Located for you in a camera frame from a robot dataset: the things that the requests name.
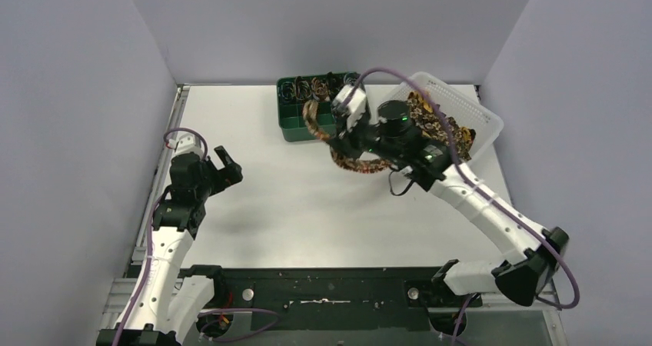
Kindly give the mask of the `orange green patterned tie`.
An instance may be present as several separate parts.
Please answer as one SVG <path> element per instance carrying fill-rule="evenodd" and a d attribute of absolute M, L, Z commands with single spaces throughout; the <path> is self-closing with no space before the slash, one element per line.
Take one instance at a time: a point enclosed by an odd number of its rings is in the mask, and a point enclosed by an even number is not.
<path fill-rule="evenodd" d="M 316 139 L 328 143 L 334 137 L 326 132 L 317 120 L 318 114 L 318 101 L 308 100 L 302 108 L 302 118 L 306 125 L 308 132 L 316 137 Z M 352 171 L 360 174 L 375 174 L 390 168 L 391 163 L 383 158 L 376 158 L 373 160 L 360 160 L 345 156 L 344 154 L 336 151 L 332 146 L 330 147 L 332 161 L 341 169 Z"/>

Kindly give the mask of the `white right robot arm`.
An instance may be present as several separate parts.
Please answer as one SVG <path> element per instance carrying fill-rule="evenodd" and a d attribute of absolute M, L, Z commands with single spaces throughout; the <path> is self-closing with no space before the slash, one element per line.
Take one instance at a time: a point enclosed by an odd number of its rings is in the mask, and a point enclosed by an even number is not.
<path fill-rule="evenodd" d="M 501 259 L 450 260 L 434 276 L 455 295 L 498 293 L 521 306 L 541 292 L 564 266 L 569 236 L 527 219 L 489 189 L 462 159 L 462 136 L 449 119 L 414 109 L 414 101 L 390 100 L 370 121 L 366 103 L 335 104 L 335 136 L 328 142 L 349 165 L 390 168 L 457 210 L 498 249 Z"/>

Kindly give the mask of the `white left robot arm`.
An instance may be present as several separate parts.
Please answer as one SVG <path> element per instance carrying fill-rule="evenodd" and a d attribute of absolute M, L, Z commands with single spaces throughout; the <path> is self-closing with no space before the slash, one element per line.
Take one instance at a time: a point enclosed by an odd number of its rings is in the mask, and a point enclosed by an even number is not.
<path fill-rule="evenodd" d="M 190 284 L 175 292 L 181 265 L 195 243 L 207 200 L 243 179 L 242 167 L 224 146 L 214 149 L 222 162 L 194 151 L 177 151 L 170 183 L 155 200 L 146 228 L 146 249 L 135 288 L 111 328 L 101 329 L 97 345 L 181 345 L 200 310 L 223 304 L 228 287 L 218 265 L 190 268 Z"/>

